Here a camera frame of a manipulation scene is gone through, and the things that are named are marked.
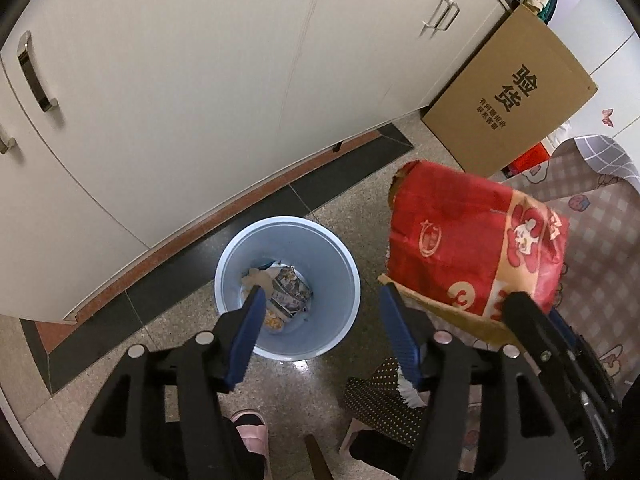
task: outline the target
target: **cardboard box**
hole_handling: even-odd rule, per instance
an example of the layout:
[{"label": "cardboard box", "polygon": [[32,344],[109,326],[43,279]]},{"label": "cardboard box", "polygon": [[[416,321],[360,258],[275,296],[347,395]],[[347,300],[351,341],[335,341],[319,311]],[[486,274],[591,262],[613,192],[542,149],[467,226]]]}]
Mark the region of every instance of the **cardboard box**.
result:
[{"label": "cardboard box", "polygon": [[520,6],[423,117],[460,166],[491,176],[575,114],[596,83]]}]

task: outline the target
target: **trash can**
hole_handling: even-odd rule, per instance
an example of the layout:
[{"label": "trash can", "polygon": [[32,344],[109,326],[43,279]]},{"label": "trash can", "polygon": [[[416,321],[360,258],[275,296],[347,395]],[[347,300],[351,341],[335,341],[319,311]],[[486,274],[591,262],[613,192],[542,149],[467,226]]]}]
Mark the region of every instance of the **trash can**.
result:
[{"label": "trash can", "polygon": [[278,361],[322,355],[347,334],[360,305],[360,277],[347,247],[328,229],[293,216],[260,220],[240,231],[220,256],[214,295],[220,314],[242,306],[241,279],[274,261],[293,266],[313,296],[294,330],[260,331],[254,352]]}]

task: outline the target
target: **checkered cloth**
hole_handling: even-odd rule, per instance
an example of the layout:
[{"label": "checkered cloth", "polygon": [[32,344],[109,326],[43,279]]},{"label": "checkered cloth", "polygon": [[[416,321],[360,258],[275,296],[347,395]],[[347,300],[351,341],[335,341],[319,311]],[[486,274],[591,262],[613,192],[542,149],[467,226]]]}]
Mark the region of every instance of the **checkered cloth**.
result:
[{"label": "checkered cloth", "polygon": [[569,218],[554,306],[590,343],[620,394],[640,364],[640,176],[603,136],[571,139],[505,182]]}]

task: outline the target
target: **wall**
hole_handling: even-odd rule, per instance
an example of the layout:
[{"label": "wall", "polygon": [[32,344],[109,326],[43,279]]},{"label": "wall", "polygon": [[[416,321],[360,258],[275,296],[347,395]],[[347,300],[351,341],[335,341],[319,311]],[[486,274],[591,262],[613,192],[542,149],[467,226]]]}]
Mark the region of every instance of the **wall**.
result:
[{"label": "wall", "polygon": [[572,136],[613,137],[640,165],[640,40],[625,13],[616,0],[580,0],[549,26],[598,85],[571,118]]}]

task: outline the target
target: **cabinet handle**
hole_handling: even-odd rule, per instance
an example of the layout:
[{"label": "cabinet handle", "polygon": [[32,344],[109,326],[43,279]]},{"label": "cabinet handle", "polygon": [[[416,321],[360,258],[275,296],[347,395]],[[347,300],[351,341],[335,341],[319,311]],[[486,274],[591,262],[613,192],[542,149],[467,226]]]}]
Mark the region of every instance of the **cabinet handle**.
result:
[{"label": "cabinet handle", "polygon": [[0,155],[4,155],[8,152],[12,147],[15,146],[15,139],[13,137],[9,137],[7,143],[4,143],[4,140],[0,138]]},{"label": "cabinet handle", "polygon": [[456,2],[451,2],[449,4],[449,7],[447,7],[447,12],[444,13],[444,16],[447,16],[449,14],[449,11],[454,7],[456,8],[456,12],[453,14],[453,18],[449,21],[449,23],[447,23],[447,25],[444,28],[439,28],[437,30],[442,30],[442,31],[449,30],[451,23],[453,23],[455,19],[458,17],[458,15],[460,14],[460,7]]},{"label": "cabinet handle", "polygon": [[29,54],[30,50],[31,33],[27,30],[23,35],[21,35],[20,43],[18,44],[18,62],[22,67],[22,73],[27,79],[27,83],[29,84],[31,91],[33,92],[33,96],[36,98],[36,101],[40,105],[40,108],[42,108],[42,111],[47,112],[48,110],[51,110],[52,108],[58,106],[58,100],[49,99],[44,93],[42,85],[38,80],[38,75],[33,68],[33,63],[31,63]]},{"label": "cabinet handle", "polygon": [[[440,7],[442,7],[443,3],[445,4],[444,12],[440,15],[437,22],[431,23],[438,15],[438,12],[440,11]],[[433,30],[442,30],[441,28],[439,28],[440,24],[442,23],[442,20],[444,20],[445,16],[449,13],[450,8],[451,8],[451,0],[440,0],[438,2],[438,6],[436,7],[436,11],[433,13],[433,16],[431,17],[431,19],[428,22],[422,22],[422,32],[420,33],[420,35],[423,35],[428,28],[432,28]]]}]

